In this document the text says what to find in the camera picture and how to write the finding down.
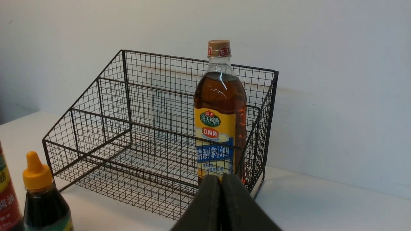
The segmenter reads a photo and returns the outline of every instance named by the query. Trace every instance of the white tabletop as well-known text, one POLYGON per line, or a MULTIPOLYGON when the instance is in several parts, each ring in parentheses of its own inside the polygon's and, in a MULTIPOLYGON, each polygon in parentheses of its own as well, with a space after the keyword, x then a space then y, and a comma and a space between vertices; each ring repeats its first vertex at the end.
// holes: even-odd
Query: white tabletop
MULTIPOLYGON (((0 126, 20 207, 25 190, 21 174, 25 155, 34 150, 46 163, 42 139, 59 119, 37 112, 0 126)), ((65 181, 56 179, 58 187, 65 181)), ((63 192, 76 231, 169 230, 175 221, 73 185, 63 192)), ((411 201, 348 185, 267 167, 257 203, 288 231, 410 230, 411 201)))

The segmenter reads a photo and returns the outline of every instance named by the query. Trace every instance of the plastic bottle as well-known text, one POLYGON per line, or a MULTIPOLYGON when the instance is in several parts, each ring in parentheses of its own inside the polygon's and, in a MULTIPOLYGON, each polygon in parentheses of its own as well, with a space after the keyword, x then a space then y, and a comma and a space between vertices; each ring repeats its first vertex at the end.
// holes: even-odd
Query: plastic bottle
POLYGON ((24 231, 23 217, 0 143, 0 231, 24 231))
POLYGON ((69 205, 53 184, 50 168, 40 162, 36 152, 27 153, 23 172, 27 190, 24 208, 26 231, 73 231, 69 205))
POLYGON ((230 41, 209 41, 207 57, 207 71, 194 94, 196 137, 227 146, 196 141, 199 184, 205 175, 221 180, 225 173, 244 174, 247 96, 230 64, 230 41))

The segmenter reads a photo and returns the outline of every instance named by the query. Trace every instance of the red bottle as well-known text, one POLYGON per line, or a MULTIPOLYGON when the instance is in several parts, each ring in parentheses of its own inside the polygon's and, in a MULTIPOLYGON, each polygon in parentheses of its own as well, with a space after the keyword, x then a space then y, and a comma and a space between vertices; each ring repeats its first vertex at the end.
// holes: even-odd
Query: red bottle
POLYGON ((0 231, 24 231, 16 192, 0 143, 0 231))

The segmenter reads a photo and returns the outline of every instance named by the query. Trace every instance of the amber liquid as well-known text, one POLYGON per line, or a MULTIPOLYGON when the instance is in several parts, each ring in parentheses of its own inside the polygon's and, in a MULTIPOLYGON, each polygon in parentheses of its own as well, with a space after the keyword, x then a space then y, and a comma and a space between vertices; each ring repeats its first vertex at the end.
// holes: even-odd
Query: amber liquid
MULTIPOLYGON (((236 115, 235 146, 241 149, 245 146, 246 103, 247 96, 238 77, 220 72, 206 73, 194 94, 194 108, 208 108, 222 114, 236 115)), ((234 172, 243 179, 244 157, 238 148, 234 150, 233 166, 234 172)), ((198 181, 200 185, 202 178, 198 177, 198 181)))

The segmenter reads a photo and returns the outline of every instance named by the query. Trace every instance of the metal wire mesh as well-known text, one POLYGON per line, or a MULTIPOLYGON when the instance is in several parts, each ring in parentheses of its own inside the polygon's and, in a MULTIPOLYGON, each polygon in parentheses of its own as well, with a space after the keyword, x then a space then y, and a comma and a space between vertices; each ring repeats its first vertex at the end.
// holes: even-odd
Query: metal wire mesh
MULTIPOLYGON (((121 50, 43 139, 53 176, 178 219, 195 196, 193 94, 204 60, 121 50)), ((278 72, 233 65, 247 94, 244 180, 266 164, 278 72)))

